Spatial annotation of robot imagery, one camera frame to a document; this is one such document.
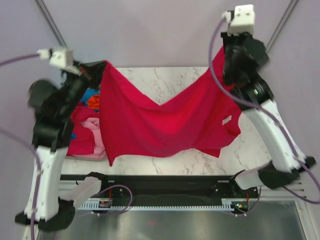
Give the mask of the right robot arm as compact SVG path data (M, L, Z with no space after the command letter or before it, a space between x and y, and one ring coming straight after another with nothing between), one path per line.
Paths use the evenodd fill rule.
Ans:
M291 184L316 164L295 144L280 116L274 94L259 70L269 60L265 45L249 33L220 34L223 40L223 82L231 86L236 104L254 124L271 160L260 167L234 176L229 191L235 197L247 189L266 186L277 189Z

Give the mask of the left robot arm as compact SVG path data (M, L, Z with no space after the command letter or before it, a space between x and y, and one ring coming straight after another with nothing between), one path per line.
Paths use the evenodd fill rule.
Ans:
M90 197L106 196L110 185L102 173L91 172L68 193L59 195L63 161L67 155L74 124L71 115L88 88L100 86L107 63L76 62L80 72L62 70L66 80L56 87L48 79L35 81L29 88L28 105L34 109L32 147L37 154L30 199L24 211L15 216L21 225L36 224L44 232L67 229L76 210Z

